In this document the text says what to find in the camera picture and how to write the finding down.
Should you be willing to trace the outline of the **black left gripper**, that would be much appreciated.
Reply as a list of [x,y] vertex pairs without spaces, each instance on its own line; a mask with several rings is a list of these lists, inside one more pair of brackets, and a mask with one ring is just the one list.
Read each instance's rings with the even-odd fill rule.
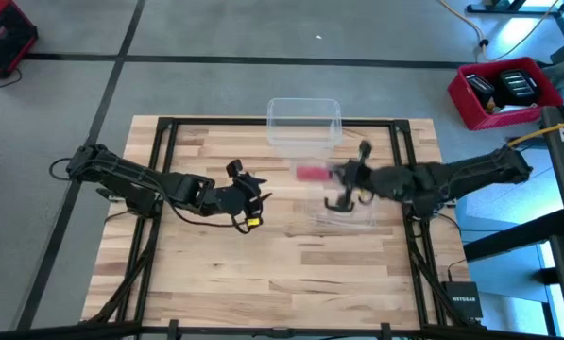
[[238,231],[252,231],[260,227],[263,224],[263,201],[273,195],[262,195],[260,185],[266,183],[266,179],[244,172],[240,160],[231,161],[226,171],[232,184],[208,189],[202,200],[200,215],[226,214]]

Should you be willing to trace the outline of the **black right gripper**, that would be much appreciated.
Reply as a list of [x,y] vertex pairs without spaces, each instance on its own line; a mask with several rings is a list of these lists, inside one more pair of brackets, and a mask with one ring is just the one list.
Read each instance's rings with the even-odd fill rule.
[[333,182],[338,187],[344,188],[344,193],[337,199],[337,210],[339,212],[351,212],[353,210],[354,202],[351,195],[353,190],[357,188],[358,182],[365,176],[365,161],[369,158],[371,150],[371,143],[363,140],[359,145],[359,155],[356,160],[330,164],[330,171],[337,174],[333,176]]

